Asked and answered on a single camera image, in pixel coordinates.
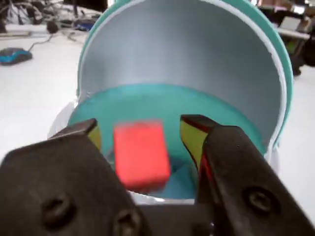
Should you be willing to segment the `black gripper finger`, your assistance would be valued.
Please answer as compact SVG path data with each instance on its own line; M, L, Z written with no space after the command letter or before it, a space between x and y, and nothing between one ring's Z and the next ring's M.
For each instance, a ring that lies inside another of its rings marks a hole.
M95 119L9 152L0 166L3 236L148 236L99 149Z
M214 236L312 236L315 228L238 126L181 115L180 136L198 168L197 204Z

